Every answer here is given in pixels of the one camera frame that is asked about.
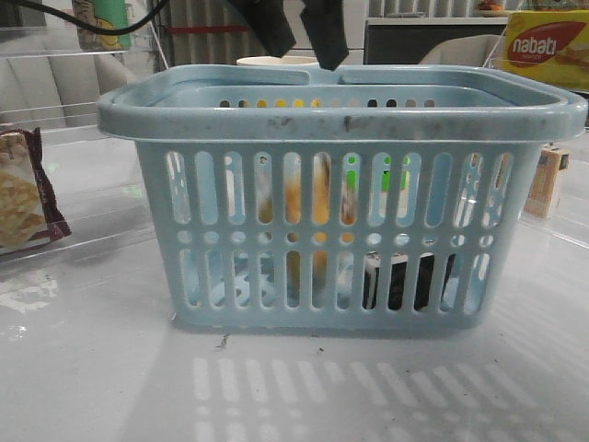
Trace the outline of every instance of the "black object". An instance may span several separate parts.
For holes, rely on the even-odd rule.
[[[456,255],[450,255],[445,267],[444,288],[445,290],[450,273],[454,266]],[[430,285],[432,284],[433,265],[435,258],[433,255],[423,256],[420,258],[420,268],[417,276],[417,286],[415,290],[415,302],[413,308],[421,310],[426,307],[430,301]],[[399,310],[403,302],[403,291],[405,289],[405,275],[407,272],[407,262],[398,262],[391,267],[390,287],[388,290],[388,308]],[[372,259],[367,262],[364,271],[364,295],[362,307],[372,309],[376,306],[376,289],[378,287],[378,275],[380,273],[380,262]]]
[[[296,40],[283,9],[283,0],[226,0],[243,17],[272,57],[282,57]]]
[[[323,69],[333,71],[348,56],[342,0],[303,0],[301,20]]]

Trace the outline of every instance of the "chip bag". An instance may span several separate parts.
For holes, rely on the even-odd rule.
[[[0,134],[0,255],[71,234],[41,159],[39,129]]]

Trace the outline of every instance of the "white chair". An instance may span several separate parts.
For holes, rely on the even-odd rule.
[[[502,37],[484,34],[443,41],[431,49],[420,64],[483,66],[488,58],[502,53]]]

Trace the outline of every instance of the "yellow snack box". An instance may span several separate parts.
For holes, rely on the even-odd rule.
[[[571,90],[589,90],[589,11],[509,16],[501,69]]]

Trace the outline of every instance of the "red stripe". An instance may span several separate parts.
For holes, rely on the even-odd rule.
[[[166,31],[170,34],[218,34],[222,32],[247,32],[248,30],[248,27],[241,25],[166,28]]]

